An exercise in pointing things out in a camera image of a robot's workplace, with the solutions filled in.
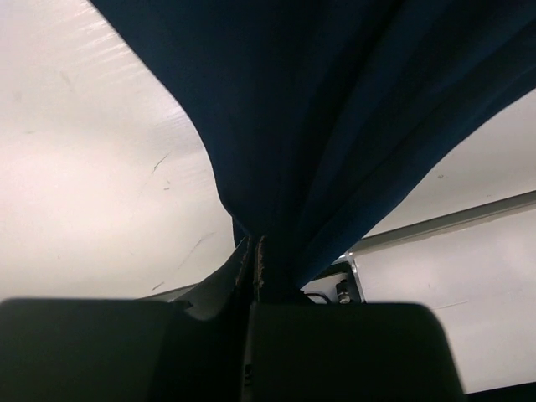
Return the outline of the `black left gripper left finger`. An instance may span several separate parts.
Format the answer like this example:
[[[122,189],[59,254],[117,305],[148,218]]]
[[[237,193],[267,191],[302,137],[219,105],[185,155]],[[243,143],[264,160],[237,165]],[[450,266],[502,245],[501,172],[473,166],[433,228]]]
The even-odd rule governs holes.
[[[251,241],[175,301],[1,304],[4,401],[237,401]]]

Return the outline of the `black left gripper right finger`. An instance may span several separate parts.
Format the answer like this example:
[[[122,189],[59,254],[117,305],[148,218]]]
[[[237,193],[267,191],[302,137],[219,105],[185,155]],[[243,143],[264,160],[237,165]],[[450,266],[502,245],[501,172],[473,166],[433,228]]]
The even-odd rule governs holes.
[[[297,303],[277,248],[256,248],[254,401],[463,401],[443,327],[414,303]]]

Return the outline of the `navy blue shorts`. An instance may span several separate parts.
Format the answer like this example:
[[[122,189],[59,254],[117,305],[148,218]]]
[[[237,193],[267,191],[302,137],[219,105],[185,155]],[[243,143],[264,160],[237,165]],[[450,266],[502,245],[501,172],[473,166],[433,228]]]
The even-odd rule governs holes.
[[[178,101],[280,302],[535,87],[532,1],[98,1]]]

